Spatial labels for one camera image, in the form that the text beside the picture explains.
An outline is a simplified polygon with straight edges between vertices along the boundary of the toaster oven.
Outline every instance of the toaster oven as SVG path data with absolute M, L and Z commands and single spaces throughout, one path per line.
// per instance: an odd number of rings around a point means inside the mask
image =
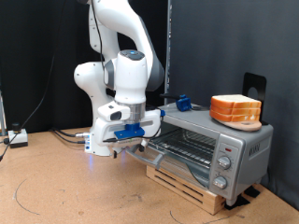
M 273 127 L 256 132 L 234 130 L 209 116 L 208 111 L 165 111 L 160 136 L 149 141 L 143 156 L 127 153 L 156 169 L 163 168 L 194 185 L 208 189 L 233 205 L 237 196 L 266 174 Z

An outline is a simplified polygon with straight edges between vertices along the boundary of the power cord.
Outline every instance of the power cord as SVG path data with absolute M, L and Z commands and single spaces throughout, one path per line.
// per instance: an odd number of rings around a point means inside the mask
M 28 119 L 23 123 L 23 125 L 20 127 L 20 130 L 25 126 L 25 124 L 28 122 L 28 120 L 34 115 L 34 113 L 38 110 L 38 108 L 41 106 L 41 104 L 43 103 L 45 96 L 47 94 L 48 88 L 49 88 L 49 84 L 50 84 L 50 78 L 51 78 L 51 74 L 52 74 L 52 70 L 53 70 L 53 65 L 54 65 L 54 59 L 55 59 L 55 54 L 58 48 L 58 44 L 59 44 L 59 34 L 60 34 L 60 29 L 61 29 L 61 24 L 62 24 L 62 18 L 64 15 L 64 7 L 65 7 L 65 3 L 67 0 L 64 0 L 64 4 L 63 4 L 63 8 L 62 8 L 62 12 L 61 12 L 61 16 L 60 16 L 60 21 L 59 21 L 59 26 L 58 26 L 58 30 L 57 30 L 57 36 L 56 36 L 56 46 L 54 49 L 54 53 L 52 56 L 52 61 L 51 61 L 51 65 L 50 65 L 50 72 L 49 72 L 49 77 L 48 77 L 48 81 L 47 81 L 47 86 L 46 89 L 44 91 L 43 97 L 41 99 L 41 101 L 39 102 L 38 106 L 36 107 L 36 109 L 31 113 L 31 115 L 28 117 Z M 3 152 L 3 154 L 0 156 L 0 161 L 4 158 L 5 154 L 7 153 L 7 149 L 8 147 L 11 145 L 12 141 L 18 136 L 19 133 L 16 133 L 15 136 L 10 140 L 10 142 L 7 144 L 7 147 L 5 149 L 5 151 Z
M 77 141 L 77 142 L 73 142 L 73 141 L 70 141 L 64 137 L 62 137 L 61 135 L 59 135 L 56 131 L 52 130 L 54 133 L 57 134 L 57 136 L 59 136 L 60 138 L 64 139 L 66 142 L 69 142 L 69 143 L 74 143 L 74 144 L 85 144 L 85 141 Z
M 64 133 L 63 131 L 61 131 L 61 130 L 59 130 L 59 129 L 57 129 L 57 128 L 54 128 L 54 127 L 52 127 L 52 128 L 50 129 L 50 131 L 54 131 L 54 132 L 56 131 L 56 132 L 61 133 L 61 134 L 65 135 L 65 136 L 67 136 L 67 137 L 76 137 L 75 134 L 72 134 L 72 133 Z

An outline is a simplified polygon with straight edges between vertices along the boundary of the metal pole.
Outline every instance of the metal pole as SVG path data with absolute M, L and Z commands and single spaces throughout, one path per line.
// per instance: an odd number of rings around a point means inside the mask
M 2 104 L 2 92 L 0 91 L 0 122 L 1 122 L 1 130 L 2 130 L 2 136 L 6 136 L 6 126 L 4 124 L 4 109 Z

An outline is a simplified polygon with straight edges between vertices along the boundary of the wooden block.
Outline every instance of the wooden block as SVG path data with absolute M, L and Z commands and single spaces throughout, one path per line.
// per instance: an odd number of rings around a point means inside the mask
M 162 168 L 156 170 L 148 166 L 147 177 L 168 189 L 171 189 L 176 194 L 182 196 L 191 203 L 196 204 L 211 215 L 218 213 L 224 206 L 225 199 L 223 197 L 216 195 L 207 189 L 199 188 Z

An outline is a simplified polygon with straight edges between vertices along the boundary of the toast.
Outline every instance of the toast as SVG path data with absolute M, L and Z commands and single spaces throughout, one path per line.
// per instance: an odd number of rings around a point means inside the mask
M 213 96 L 211 104 L 223 108 L 261 108 L 261 101 L 253 100 L 244 95 Z
M 217 119 L 224 122 L 239 122 L 239 121 L 254 121 L 260 120 L 259 115 L 223 115 L 215 112 L 214 110 L 209 110 L 209 115 L 213 119 Z
M 223 115 L 260 115 L 261 108 L 225 108 L 211 105 L 211 110 Z

